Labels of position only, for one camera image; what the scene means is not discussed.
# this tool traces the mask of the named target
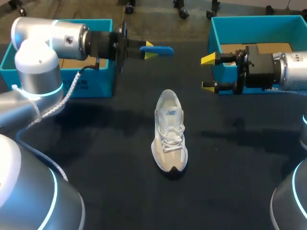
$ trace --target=screw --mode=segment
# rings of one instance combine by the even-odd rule
[[[66,42],[67,42],[68,44],[71,44],[71,43],[72,43],[72,38],[71,38],[71,37],[67,37],[67,38],[66,38]]]

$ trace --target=glowing blue ring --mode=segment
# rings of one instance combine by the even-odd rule
[[[296,169],[294,170],[293,172],[293,177],[292,177],[292,189],[293,189],[293,194],[294,194],[294,198],[295,198],[295,201],[299,207],[299,209],[301,210],[301,212],[303,213],[303,215],[305,216],[305,218],[307,219],[307,213],[306,211],[304,210],[303,206],[301,205],[301,203],[299,202],[298,200],[298,197],[297,197],[297,193],[296,193],[296,190],[295,190],[295,174],[296,174],[296,171],[298,169],[298,167],[301,165],[302,162],[300,162],[300,164],[296,167]]]
[[[53,177],[53,180],[54,180],[54,194],[53,194],[53,199],[52,199],[52,202],[51,202],[51,206],[50,206],[50,209],[49,209],[49,212],[47,213],[43,223],[39,226],[39,228],[37,230],[43,230],[44,227],[46,226],[46,224],[48,223],[50,217],[51,217],[51,214],[54,210],[54,206],[56,205],[56,201],[57,201],[57,197],[58,197],[58,182],[57,182],[57,179],[56,179],[56,176],[54,174],[54,172],[50,169],[51,171],[51,174],[52,174],[52,177]]]
[[[303,115],[303,121],[304,121],[305,124],[307,125],[307,121],[306,121],[306,119],[304,118],[304,115]]]
[[[60,87],[58,87],[56,90],[52,91],[52,92],[48,92],[48,93],[43,93],[43,94],[34,94],[34,93],[29,93],[23,90],[24,94],[28,97],[47,97],[50,95],[53,95],[57,92],[59,92],[61,89],[63,88],[63,83],[61,84]]]

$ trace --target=caster wheel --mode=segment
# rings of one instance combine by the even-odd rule
[[[207,11],[206,16],[207,16],[208,20],[211,20],[211,18],[214,16],[214,12],[213,11]]]
[[[24,8],[21,8],[21,9],[19,10],[19,14],[20,14],[20,16],[22,16],[22,17],[26,17],[26,16],[27,16],[27,13],[26,13],[26,11],[25,11]]]
[[[189,13],[187,10],[184,10],[184,9],[180,9],[179,10],[179,17],[182,18],[182,19],[186,19],[187,17],[189,17]]]
[[[13,1],[9,1],[9,5],[10,7],[13,9],[13,10],[16,10],[17,9],[17,4]]]
[[[273,15],[274,14],[274,9],[272,8],[272,6],[267,6],[265,8],[265,15]]]
[[[125,6],[125,13],[126,13],[126,14],[132,14],[133,11],[134,11],[134,7],[131,6],[130,4],[127,4],[127,5]]]

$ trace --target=new balance logo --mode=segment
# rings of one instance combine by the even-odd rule
[[[175,115],[176,111],[175,110],[168,110],[166,113],[166,116],[172,116]]]

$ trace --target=white sneaker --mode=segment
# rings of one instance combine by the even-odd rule
[[[155,162],[164,172],[181,172],[188,162],[188,150],[183,135],[183,110],[174,91],[162,92],[154,111],[154,119],[152,152]]]

